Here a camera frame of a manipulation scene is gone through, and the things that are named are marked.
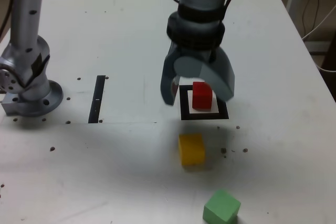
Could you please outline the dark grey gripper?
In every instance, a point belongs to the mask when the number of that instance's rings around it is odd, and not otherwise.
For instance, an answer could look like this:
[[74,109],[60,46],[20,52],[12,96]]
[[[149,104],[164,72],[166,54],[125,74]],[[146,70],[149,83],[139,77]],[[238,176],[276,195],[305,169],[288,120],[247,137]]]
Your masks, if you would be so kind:
[[174,105],[180,77],[204,80],[223,102],[234,96],[234,71],[221,47],[204,51],[180,48],[171,42],[164,60],[160,84],[165,104]]

